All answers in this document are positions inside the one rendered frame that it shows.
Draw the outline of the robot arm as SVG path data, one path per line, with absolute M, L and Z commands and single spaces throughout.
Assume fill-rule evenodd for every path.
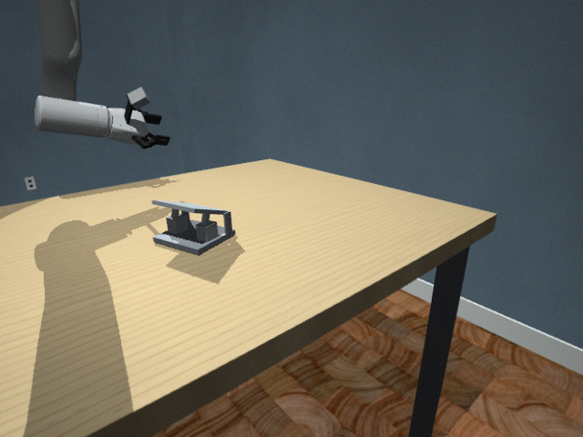
M 82 61 L 79 0 L 36 0 L 36 8 L 43 91 L 35 103 L 36 129 L 105 137 L 109 128 L 107 108 L 77 102 L 77 74 Z M 142 87 L 126 96 L 124 118 L 129 124 L 133 109 L 136 111 L 150 101 Z

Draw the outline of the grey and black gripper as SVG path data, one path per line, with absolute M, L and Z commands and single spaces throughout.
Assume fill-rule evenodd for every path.
M 169 143 L 170 137 L 154 136 L 148 132 L 146 125 L 146 123 L 159 125 L 162 116 L 149 114 L 141 109 L 136 111 L 133 109 L 129 124 L 127 124 L 124 118 L 126 109 L 108 108 L 107 111 L 109 114 L 109 128 L 105 137 L 129 144 L 139 144 L 143 149 L 155 145 L 166 146 Z M 143 137 L 144 135 L 145 137 Z

